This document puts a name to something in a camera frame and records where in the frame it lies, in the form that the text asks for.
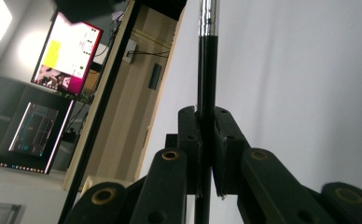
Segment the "black metal rod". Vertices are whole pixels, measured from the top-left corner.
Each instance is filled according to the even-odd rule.
[[[201,190],[195,201],[195,223],[210,219],[211,164],[216,108],[217,0],[201,0],[197,120],[202,134]]]
[[[63,224],[65,219],[67,218],[68,213],[74,206],[74,202],[76,200],[76,196],[82,182],[83,175],[85,174],[86,167],[89,162],[89,157],[91,156],[91,151],[93,150],[94,142],[97,137],[97,134],[100,130],[100,125],[103,120],[104,112],[106,110],[106,106],[108,105],[109,98],[111,96],[112,89],[115,85],[115,81],[117,79],[118,70],[120,68],[120,64],[122,62],[123,52],[126,49],[128,44],[130,35],[132,33],[132,28],[137,19],[138,13],[140,11],[141,2],[136,1],[134,7],[132,9],[132,13],[128,24],[126,25],[125,34],[122,37],[119,45],[119,49],[114,60],[114,63],[111,67],[110,75],[108,77],[107,82],[105,83],[103,96],[100,99],[100,103],[98,105],[96,114],[94,115],[93,122],[91,124],[87,141],[85,146],[83,147],[81,158],[77,165],[76,173],[74,175],[73,181],[71,183],[71,187],[68,191],[67,198],[65,199],[62,213],[59,218],[59,224]]]

